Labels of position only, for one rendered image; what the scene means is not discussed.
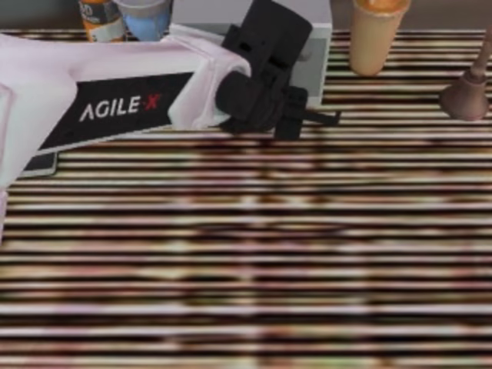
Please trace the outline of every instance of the striped tablecloth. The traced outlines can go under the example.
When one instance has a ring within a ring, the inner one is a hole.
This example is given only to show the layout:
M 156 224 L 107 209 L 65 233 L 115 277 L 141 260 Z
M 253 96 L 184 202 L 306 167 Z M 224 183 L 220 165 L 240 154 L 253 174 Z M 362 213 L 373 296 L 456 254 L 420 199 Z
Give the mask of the striped tablecloth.
M 15 183 L 0 368 L 491 368 L 492 125 L 437 106 L 482 34 L 403 32 L 378 78 L 348 37 L 339 128 L 134 135 Z

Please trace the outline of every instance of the light blue container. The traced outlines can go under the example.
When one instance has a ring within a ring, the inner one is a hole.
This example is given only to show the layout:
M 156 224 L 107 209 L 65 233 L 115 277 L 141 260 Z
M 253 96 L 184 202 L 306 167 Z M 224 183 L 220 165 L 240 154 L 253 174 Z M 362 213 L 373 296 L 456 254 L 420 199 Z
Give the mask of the light blue container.
M 114 0 L 128 30 L 140 41 L 159 41 L 171 20 L 170 0 Z

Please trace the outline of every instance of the box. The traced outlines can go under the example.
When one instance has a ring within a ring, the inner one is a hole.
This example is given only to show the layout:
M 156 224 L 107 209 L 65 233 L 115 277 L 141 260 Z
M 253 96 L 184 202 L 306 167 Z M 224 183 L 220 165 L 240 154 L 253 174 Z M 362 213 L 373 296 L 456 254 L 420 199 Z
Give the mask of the box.
M 253 0 L 175 0 L 171 23 L 225 35 L 229 27 L 240 25 Z M 314 26 L 311 37 L 294 67 L 292 85 L 306 88 L 309 106 L 323 99 L 333 31 L 330 0 L 276 0 L 306 18 Z

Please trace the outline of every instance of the bell-shaped object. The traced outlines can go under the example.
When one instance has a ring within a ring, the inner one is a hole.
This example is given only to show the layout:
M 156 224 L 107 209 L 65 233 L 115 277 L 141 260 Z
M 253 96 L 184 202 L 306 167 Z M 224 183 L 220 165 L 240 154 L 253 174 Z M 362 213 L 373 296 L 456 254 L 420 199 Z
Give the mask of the bell-shaped object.
M 440 106 L 450 117 L 477 121 L 489 112 L 487 63 L 492 54 L 492 27 L 489 27 L 480 54 L 471 68 L 440 94 Z

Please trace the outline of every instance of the orange bottle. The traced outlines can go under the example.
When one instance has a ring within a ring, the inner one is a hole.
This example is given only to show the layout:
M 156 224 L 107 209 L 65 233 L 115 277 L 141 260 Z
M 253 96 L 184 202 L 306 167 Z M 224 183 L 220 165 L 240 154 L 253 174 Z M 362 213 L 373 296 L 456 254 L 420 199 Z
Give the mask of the orange bottle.
M 78 0 L 82 21 L 91 42 L 125 40 L 125 23 L 112 0 Z

